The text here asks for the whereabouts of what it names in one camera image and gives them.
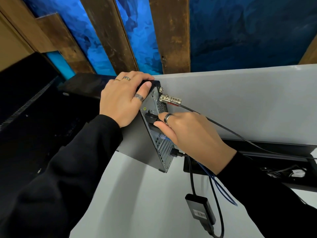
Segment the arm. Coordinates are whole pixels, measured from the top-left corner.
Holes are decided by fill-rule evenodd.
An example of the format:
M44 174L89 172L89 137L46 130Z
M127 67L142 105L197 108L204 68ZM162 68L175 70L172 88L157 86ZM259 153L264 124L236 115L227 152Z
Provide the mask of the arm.
M164 120L166 114L159 114L160 120ZM245 206L265 237L310 237L314 233L317 210L227 146L206 117L197 113L174 113L168 125L161 121L154 125L183 152L217 175Z
M20 192L2 236L66 237L88 209L121 141L116 121L98 115Z
M107 83L101 92L100 115L19 193L13 210L0 226L0 237L69 236L88 209L101 176L122 141L120 128L132 122L142 105L134 97L142 80L154 77L143 72L122 72L116 81ZM145 98L151 85L145 82L137 94Z
M288 187L255 167L239 152L217 175L246 208L265 237L309 237L317 209L304 204Z

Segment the black sleeve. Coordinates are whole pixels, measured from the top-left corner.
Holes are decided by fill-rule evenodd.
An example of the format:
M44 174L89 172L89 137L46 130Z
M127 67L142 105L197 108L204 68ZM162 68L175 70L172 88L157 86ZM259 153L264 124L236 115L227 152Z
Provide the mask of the black sleeve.
M121 141L118 124L98 115L19 193L0 237L68 237Z
M237 152L217 175L246 208L264 237L312 237L317 209Z

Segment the white label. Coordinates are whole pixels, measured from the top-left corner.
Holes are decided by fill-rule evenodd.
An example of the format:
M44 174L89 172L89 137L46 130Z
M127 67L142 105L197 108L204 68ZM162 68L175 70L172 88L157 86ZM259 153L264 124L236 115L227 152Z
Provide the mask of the white label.
M294 169L292 170L293 171L293 174L292 174L292 177L304 177L305 176L305 171L301 170L301 169Z
M199 217L204 218L204 219L207 220L207 217L206 217L204 212L200 212L200 211L194 210L194 209L193 209L193 211L194 211L195 216L199 216Z

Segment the silver ring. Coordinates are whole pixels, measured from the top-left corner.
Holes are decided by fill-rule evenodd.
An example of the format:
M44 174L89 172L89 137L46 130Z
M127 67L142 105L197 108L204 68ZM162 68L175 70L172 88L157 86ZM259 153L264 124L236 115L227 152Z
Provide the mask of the silver ring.
M172 115L173 115L173 114L168 113L168 114L165 115L165 117L164 117L164 123L165 123L167 126L169 126L168 123L167 123L167 120L168 120L168 118L169 118L170 116L172 116Z
M131 80L131 78L129 78L129 77L127 77L127 76L124 76L122 79L126 79L126 80L128 80L128 81Z
M134 97L136 97L138 100L140 100L143 103L144 98L140 94L136 94Z

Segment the person's right hand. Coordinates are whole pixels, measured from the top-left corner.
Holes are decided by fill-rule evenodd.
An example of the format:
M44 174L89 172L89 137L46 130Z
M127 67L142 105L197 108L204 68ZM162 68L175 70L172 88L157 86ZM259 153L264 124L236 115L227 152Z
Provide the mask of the person's right hand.
M158 115L164 120L168 113ZM236 154L236 150L226 145L212 124L198 113L174 113L168 118L168 125L156 121L154 125L169 137L182 151L214 174L220 173Z

